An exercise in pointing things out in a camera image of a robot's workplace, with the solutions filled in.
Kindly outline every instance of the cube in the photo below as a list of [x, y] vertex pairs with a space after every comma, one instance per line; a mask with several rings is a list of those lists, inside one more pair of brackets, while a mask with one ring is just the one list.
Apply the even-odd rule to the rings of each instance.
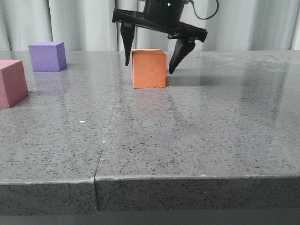
[[27, 95], [23, 62], [0, 60], [0, 108], [11, 108]]
[[65, 46], [62, 41], [42, 41], [29, 45], [34, 72], [58, 72], [67, 66]]
[[165, 87], [167, 55], [160, 49], [132, 49], [131, 80], [134, 88]]

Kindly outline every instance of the white curtain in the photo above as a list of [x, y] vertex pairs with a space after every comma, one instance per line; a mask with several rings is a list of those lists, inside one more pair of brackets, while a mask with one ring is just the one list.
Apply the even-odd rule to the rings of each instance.
[[[215, 11], [215, 0], [195, 0], [198, 15]], [[299, 0], [220, 0], [219, 13], [198, 20], [186, 5], [181, 21], [205, 28], [197, 50], [300, 49]], [[138, 0], [0, 0], [0, 51], [27, 51], [37, 41], [64, 41], [67, 51], [123, 51], [113, 9], [143, 11]], [[173, 51], [167, 34], [136, 29], [133, 48]]]

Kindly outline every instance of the purple cube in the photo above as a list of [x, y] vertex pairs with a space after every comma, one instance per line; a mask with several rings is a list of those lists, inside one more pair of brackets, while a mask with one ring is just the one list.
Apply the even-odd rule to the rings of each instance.
[[29, 45], [34, 72], [62, 71], [67, 66], [65, 46], [62, 41], [42, 41]]

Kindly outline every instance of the table surface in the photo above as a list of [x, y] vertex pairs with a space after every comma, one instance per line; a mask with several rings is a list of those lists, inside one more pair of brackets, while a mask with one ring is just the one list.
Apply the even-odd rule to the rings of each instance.
[[280, 179], [299, 207], [300, 52], [192, 52], [150, 89], [133, 89], [123, 54], [67, 52], [66, 69], [38, 73], [29, 52], [0, 52], [23, 60], [29, 89], [0, 109], [0, 214], [205, 208], [176, 207], [180, 180]]

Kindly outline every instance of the orange cube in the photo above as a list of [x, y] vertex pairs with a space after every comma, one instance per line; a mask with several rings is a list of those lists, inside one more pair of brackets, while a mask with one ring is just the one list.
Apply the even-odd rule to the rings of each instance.
[[131, 80], [134, 88], [165, 87], [167, 55], [160, 49], [132, 49]]

